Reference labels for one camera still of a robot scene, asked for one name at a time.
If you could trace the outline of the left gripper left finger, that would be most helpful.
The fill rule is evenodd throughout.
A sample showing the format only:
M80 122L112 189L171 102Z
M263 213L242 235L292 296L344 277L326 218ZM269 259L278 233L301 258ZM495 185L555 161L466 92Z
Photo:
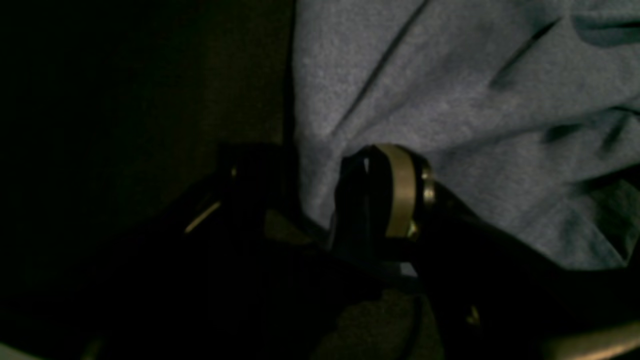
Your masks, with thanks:
M252 353L266 209L281 147L226 144L218 168L110 242L81 292L83 360L240 360Z

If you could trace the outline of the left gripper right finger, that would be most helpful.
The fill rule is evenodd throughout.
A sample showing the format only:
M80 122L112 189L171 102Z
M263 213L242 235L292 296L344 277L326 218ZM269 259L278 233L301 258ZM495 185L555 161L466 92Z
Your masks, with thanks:
M639 267L562 269L483 221L427 159L379 144L344 157L332 253L379 276L409 264L447 360L637 360Z

